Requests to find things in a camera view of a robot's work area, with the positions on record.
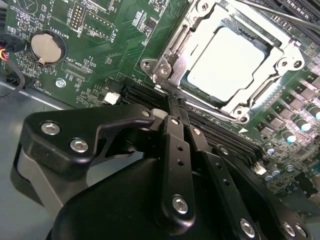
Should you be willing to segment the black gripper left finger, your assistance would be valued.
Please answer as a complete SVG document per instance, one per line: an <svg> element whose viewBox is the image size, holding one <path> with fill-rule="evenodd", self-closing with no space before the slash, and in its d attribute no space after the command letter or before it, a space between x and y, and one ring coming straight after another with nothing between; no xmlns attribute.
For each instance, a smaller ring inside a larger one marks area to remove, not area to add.
<svg viewBox="0 0 320 240"><path fill-rule="evenodd" d="M154 219L184 234L196 218L190 146L179 107L126 104L38 112L23 123L12 172L24 195L57 218L65 204L139 161L158 163Z"/></svg>

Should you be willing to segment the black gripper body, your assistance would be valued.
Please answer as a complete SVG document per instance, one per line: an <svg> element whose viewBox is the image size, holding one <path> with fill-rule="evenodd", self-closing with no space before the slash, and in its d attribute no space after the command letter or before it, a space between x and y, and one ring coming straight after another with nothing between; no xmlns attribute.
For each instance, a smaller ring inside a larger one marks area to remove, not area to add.
<svg viewBox="0 0 320 240"><path fill-rule="evenodd" d="M70 199L56 217L52 240L170 240L155 221L158 162L139 160ZM196 218L181 240L231 240L209 182L193 175Z"/></svg>

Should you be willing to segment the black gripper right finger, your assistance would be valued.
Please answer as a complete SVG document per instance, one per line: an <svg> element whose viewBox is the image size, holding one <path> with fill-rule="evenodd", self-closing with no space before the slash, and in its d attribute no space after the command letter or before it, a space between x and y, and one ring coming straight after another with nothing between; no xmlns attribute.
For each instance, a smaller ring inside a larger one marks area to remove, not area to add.
<svg viewBox="0 0 320 240"><path fill-rule="evenodd" d="M222 144L210 147L204 134L191 125L183 99L182 122L197 161L203 164L222 211L226 240L311 240L312 233L267 186Z"/></svg>

